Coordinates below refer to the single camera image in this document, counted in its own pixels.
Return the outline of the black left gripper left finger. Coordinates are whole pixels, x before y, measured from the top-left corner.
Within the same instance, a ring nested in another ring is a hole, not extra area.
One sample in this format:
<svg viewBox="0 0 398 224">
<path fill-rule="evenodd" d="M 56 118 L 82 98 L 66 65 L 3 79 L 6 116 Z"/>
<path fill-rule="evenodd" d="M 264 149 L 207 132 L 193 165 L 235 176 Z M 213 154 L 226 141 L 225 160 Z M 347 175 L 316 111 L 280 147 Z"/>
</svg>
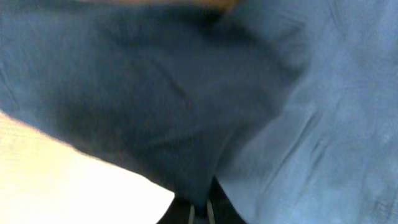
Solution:
<svg viewBox="0 0 398 224">
<path fill-rule="evenodd" d="M 184 198 L 175 197 L 157 224 L 193 224 L 195 207 Z"/>
</svg>

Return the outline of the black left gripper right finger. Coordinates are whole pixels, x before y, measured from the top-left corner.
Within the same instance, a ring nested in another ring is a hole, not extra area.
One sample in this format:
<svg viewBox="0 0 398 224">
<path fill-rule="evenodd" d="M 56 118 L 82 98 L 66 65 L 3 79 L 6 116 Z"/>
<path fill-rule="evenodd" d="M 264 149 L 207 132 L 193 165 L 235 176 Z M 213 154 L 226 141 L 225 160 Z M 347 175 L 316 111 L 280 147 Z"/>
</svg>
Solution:
<svg viewBox="0 0 398 224">
<path fill-rule="evenodd" d="M 206 211 L 209 224 L 246 224 L 216 178 L 211 183 Z"/>
</svg>

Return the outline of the navy blue shorts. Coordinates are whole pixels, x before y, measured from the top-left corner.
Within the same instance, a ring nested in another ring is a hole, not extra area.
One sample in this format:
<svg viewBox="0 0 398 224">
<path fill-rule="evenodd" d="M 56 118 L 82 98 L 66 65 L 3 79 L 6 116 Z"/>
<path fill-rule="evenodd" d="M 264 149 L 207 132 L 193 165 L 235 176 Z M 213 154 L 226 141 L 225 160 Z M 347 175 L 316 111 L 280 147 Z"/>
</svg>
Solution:
<svg viewBox="0 0 398 224">
<path fill-rule="evenodd" d="M 397 222 L 397 2 L 1 2 L 1 110 L 208 223 Z"/>
</svg>

